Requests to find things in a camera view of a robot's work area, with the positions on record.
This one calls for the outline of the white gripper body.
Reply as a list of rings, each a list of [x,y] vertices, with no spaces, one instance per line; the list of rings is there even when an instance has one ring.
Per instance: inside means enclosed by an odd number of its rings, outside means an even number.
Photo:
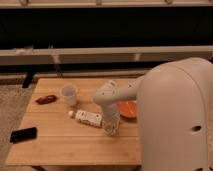
[[[118,109],[104,109],[103,110],[103,124],[104,123],[118,123],[120,122],[120,114]]]

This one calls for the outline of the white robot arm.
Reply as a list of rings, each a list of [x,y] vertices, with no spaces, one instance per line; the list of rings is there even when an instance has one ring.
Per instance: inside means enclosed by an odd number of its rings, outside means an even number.
[[[117,113],[117,102],[137,103],[142,171],[209,171],[213,63],[203,58],[164,63],[126,85],[104,84],[93,100],[106,120]]]

